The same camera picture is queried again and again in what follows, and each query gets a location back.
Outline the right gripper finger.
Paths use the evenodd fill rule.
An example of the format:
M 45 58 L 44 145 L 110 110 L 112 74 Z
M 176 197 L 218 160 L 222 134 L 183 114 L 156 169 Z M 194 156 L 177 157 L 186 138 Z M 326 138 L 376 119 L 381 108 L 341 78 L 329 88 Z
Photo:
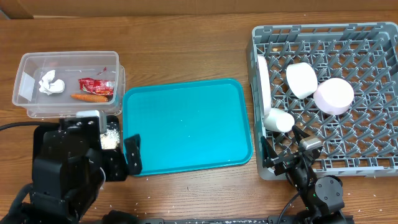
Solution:
M 309 145 L 308 141 L 311 140 L 311 137 L 309 134 L 304 132 L 302 129 L 300 129 L 296 125 L 292 126 L 292 131 L 294 133 L 295 140 L 299 146 L 308 146 Z
M 261 137 L 261 146 L 262 146 L 262 156 L 263 156 L 262 166 L 263 167 L 275 166 L 274 160 L 278 159 L 279 157 L 264 136 Z

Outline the food scraps and rice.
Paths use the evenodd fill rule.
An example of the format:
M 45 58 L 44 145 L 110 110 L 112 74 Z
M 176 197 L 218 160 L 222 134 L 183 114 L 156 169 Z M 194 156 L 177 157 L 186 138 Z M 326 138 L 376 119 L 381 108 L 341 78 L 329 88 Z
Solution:
M 116 149 L 120 143 L 119 129 L 107 129 L 104 134 L 100 134 L 100 143 L 103 150 Z

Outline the small white cup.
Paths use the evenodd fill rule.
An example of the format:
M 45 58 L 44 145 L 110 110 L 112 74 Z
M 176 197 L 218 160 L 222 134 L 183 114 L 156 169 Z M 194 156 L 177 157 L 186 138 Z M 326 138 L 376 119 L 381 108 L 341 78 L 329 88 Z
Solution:
M 291 114 L 278 108 L 271 108 L 269 114 L 265 116 L 263 124 L 268 131 L 287 133 L 292 130 L 295 120 Z

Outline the orange carrot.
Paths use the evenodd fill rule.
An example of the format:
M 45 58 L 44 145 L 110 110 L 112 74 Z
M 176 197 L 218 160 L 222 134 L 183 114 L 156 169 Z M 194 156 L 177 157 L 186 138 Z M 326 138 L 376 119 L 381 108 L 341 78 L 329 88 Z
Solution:
M 106 103 L 108 101 L 106 96 L 101 95 L 72 94 L 70 96 L 75 100 L 81 100 L 90 103 Z

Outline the red snack wrapper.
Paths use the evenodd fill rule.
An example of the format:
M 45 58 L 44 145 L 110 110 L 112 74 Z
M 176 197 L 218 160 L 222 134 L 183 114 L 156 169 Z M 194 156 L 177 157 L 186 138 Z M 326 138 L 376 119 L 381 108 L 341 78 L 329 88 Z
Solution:
M 111 80 L 99 80 L 94 78 L 81 78 L 78 80 L 80 90 L 85 92 L 101 95 L 110 96 L 114 94 L 114 81 Z

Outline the large white plate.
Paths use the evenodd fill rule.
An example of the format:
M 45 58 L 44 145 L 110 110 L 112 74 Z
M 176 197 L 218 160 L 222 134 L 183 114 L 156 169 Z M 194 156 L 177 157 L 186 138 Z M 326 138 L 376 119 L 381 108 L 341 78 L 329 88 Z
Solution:
M 269 71 L 267 61 L 263 55 L 257 56 L 257 66 L 259 74 L 257 81 L 259 84 L 259 92 L 261 93 L 262 111 L 264 116 L 267 116 L 271 112 L 271 86 L 269 82 Z

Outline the white bowl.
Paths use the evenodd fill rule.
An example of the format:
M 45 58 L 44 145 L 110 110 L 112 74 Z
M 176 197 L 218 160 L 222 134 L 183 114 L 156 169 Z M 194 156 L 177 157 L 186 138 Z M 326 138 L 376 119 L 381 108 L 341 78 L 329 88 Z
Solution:
M 304 99 L 317 90 L 317 76 L 309 63 L 290 64 L 286 68 L 286 79 L 292 93 Z

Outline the white napkin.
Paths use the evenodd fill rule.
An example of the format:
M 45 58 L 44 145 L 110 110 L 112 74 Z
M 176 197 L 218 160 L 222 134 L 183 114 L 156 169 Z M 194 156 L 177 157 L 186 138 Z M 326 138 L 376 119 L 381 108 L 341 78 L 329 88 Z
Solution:
M 55 80 L 55 70 L 47 72 L 39 81 L 39 91 L 47 95 L 62 93 L 65 90 L 65 82 L 61 79 Z

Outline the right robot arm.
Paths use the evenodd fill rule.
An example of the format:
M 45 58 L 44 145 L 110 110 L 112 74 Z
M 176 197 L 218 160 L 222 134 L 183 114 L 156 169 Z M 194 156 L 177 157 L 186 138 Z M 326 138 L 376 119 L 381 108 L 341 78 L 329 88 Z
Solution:
M 269 216 L 269 223 L 354 223 L 353 217 L 343 215 L 343 183 L 335 175 L 317 177 L 312 169 L 318 159 L 323 143 L 296 125 L 292 127 L 298 144 L 297 152 L 286 157 L 278 156 L 263 136 L 261 148 L 264 168 L 273 168 L 276 176 L 284 174 L 297 193 L 289 200 L 278 217 Z M 305 210 L 296 215 L 285 215 L 285 211 L 297 198 L 301 198 Z

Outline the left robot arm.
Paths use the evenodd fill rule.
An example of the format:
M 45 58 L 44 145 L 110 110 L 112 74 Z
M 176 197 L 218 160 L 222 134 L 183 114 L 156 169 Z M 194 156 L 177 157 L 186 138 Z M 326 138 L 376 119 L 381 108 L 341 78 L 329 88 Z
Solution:
M 101 134 L 119 129 L 115 116 L 35 123 L 32 182 L 23 186 L 1 223 L 79 223 L 105 182 L 141 173 L 141 138 L 103 149 Z

